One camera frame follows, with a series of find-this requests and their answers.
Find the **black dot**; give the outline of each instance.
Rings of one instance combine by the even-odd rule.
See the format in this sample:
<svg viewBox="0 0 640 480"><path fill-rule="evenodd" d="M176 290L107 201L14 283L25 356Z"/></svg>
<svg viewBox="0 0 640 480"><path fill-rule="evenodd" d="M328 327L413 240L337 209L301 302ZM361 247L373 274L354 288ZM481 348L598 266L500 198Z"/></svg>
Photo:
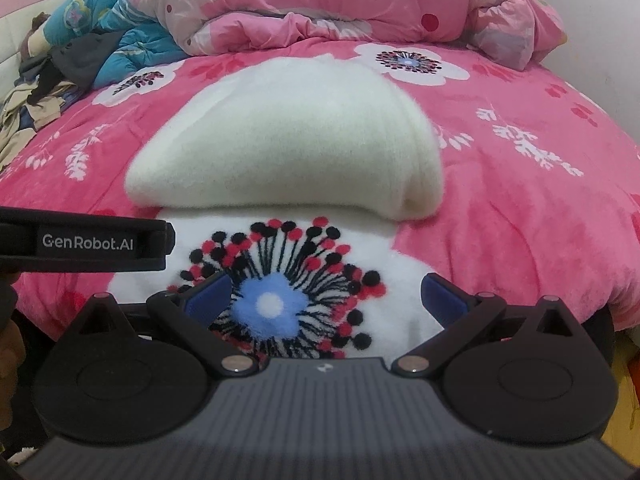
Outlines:
<svg viewBox="0 0 640 480"><path fill-rule="evenodd" d="M189 260L192 264L199 264L202 262L202 257L204 255L202 254L202 249L196 249L194 251L191 251L191 254L189 254Z"/></svg>
<svg viewBox="0 0 640 480"><path fill-rule="evenodd" d="M212 260L219 262L226 256L226 249L224 247L214 247L209 256L211 256Z"/></svg>
<svg viewBox="0 0 640 480"><path fill-rule="evenodd" d="M353 276L353 271L356 270L356 266L352 265L352 264L346 264L344 266L344 268L342 269L342 275L347 278L347 280L350 280L351 277Z"/></svg>
<svg viewBox="0 0 640 480"><path fill-rule="evenodd" d="M327 265L339 264L342 261L342 255L338 253L329 253L324 260Z"/></svg>
<svg viewBox="0 0 640 480"><path fill-rule="evenodd" d="M264 222L256 222L255 224L251 224L251 232L264 234L265 227L266 225L264 224Z"/></svg>
<svg viewBox="0 0 640 480"><path fill-rule="evenodd" d="M292 222L291 220L284 222L284 224L280 226L280 229L282 230L283 233L290 233L295 228L296 228L296 223Z"/></svg>
<svg viewBox="0 0 640 480"><path fill-rule="evenodd" d="M321 234L322 234L321 227L311 226L309 229L306 230L306 235L309 238L315 238L316 236L320 236Z"/></svg>
<svg viewBox="0 0 640 480"><path fill-rule="evenodd" d="M246 234L244 233L236 233L231 237L232 243L235 243L236 245L241 244L245 240L246 240Z"/></svg>
<svg viewBox="0 0 640 480"><path fill-rule="evenodd" d="M236 256L231 268L233 270L244 270L248 265L247 260L244 256Z"/></svg>
<svg viewBox="0 0 640 480"><path fill-rule="evenodd" d="M344 348L345 346L347 346L347 343L349 342L349 339L351 339L350 337L341 337L339 335L334 335L334 337L331 339L331 343L336 347L336 348Z"/></svg>
<svg viewBox="0 0 640 480"><path fill-rule="evenodd" d="M347 285L347 292L352 296L355 296L360 292L361 288L362 286L360 285L360 282L349 282Z"/></svg>
<svg viewBox="0 0 640 480"><path fill-rule="evenodd" d="M307 240L305 243L302 244L302 247L300 248L300 254L302 255L302 257L309 256L310 254L315 253L317 248L318 246L316 246L315 243L313 243L310 240Z"/></svg>
<svg viewBox="0 0 640 480"><path fill-rule="evenodd" d="M360 332L358 335L353 337L353 346L356 347L356 350L366 350L371 346L371 336L369 334L365 334L364 332Z"/></svg>
<svg viewBox="0 0 640 480"><path fill-rule="evenodd" d="M362 315L362 311L354 308L350 313L347 314L347 323L351 326L358 326L364 320L364 316Z"/></svg>
<svg viewBox="0 0 640 480"><path fill-rule="evenodd" d="M367 286L376 286L380 283L380 274L376 270L368 270L362 277L362 284Z"/></svg>
<svg viewBox="0 0 640 480"><path fill-rule="evenodd" d="M218 232L213 233L211 235L211 239L214 242L218 242L219 244L221 244L222 242L224 242L226 240L226 233L224 231L218 231Z"/></svg>
<svg viewBox="0 0 640 480"><path fill-rule="evenodd" d="M200 272L202 273L202 277L206 279L216 273L216 268L211 264L204 264Z"/></svg>
<svg viewBox="0 0 640 480"><path fill-rule="evenodd" d="M327 238L331 238L331 240L337 240L340 238L340 231L333 226L328 227L326 229L326 236Z"/></svg>

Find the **bed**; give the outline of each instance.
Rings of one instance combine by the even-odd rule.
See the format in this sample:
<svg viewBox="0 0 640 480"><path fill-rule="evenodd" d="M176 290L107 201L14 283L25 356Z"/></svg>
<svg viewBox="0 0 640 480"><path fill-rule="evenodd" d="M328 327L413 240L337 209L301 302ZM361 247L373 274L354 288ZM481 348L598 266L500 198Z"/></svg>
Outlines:
<svg viewBox="0 0 640 480"><path fill-rule="evenodd" d="M62 1L0 18L9 31L0 89L12 86L31 17ZM187 121L215 83L277 57L322 56L382 74L430 118L445 177L436 215L398 223L322 205L141 208L126 195L136 154L167 121ZM191 171L207 178L215 164ZM606 112L535 62L512 70L466 43L307 38L143 68L91 92L38 132L0 174L0 192L4 206L161 218L176 229L161 272L21 277L20 311L53 339L97 291L136 303L227 270L234 303L210 328L244 351L390 362L442 329L420 301L433 271L513 304L556 294L580 322L599 319L593 333L640 324L639 173L640 152ZM257 316L266 295L279 308L264 304ZM282 309L287 301L297 306Z"/></svg>

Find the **white wall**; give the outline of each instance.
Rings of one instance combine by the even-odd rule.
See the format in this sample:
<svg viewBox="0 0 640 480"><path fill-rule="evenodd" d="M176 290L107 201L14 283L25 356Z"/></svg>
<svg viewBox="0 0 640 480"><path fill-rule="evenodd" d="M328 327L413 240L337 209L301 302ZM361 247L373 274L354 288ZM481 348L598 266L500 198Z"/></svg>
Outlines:
<svg viewBox="0 0 640 480"><path fill-rule="evenodd" d="M640 142L640 0L547 0L569 42L544 65L602 106Z"/></svg>

